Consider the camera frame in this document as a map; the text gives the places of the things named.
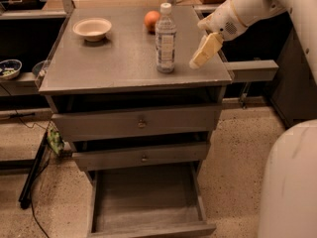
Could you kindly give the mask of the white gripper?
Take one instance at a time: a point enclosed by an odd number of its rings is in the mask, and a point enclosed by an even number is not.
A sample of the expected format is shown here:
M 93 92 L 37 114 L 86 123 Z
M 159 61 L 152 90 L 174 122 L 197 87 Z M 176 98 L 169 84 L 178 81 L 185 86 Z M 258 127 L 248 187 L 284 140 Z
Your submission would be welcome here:
M 197 26 L 212 33 L 201 39 L 189 62 L 192 69 L 198 69 L 212 59 L 222 48 L 223 40 L 232 41 L 248 29 L 238 16 L 233 0 L 226 0 L 213 13 L 200 20 Z

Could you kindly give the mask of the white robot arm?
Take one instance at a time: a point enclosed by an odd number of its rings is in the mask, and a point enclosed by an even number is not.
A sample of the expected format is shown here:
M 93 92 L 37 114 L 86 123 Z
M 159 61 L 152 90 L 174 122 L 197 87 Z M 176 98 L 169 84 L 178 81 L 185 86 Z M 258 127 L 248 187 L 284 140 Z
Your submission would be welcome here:
M 198 22 L 202 38 L 189 66 L 198 69 L 227 41 L 259 20 L 289 14 L 317 81 L 317 0 L 226 0 Z M 257 238 L 317 238 L 317 120 L 286 130 L 272 146 L 264 169 Z

